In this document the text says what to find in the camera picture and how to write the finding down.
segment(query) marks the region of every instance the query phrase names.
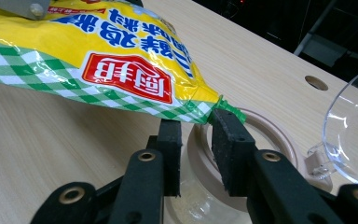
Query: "wooden table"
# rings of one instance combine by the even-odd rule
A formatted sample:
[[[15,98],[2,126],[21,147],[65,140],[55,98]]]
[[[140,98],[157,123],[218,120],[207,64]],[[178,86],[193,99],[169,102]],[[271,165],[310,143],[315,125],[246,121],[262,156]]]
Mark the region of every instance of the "wooden table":
[[[345,82],[190,0],[144,0],[175,27],[207,83],[281,125],[304,154]],[[327,91],[313,88],[316,77]],[[27,223],[57,187],[124,174],[159,119],[0,85],[0,223]],[[183,124],[183,141],[192,124]],[[335,187],[343,182],[333,175]]]

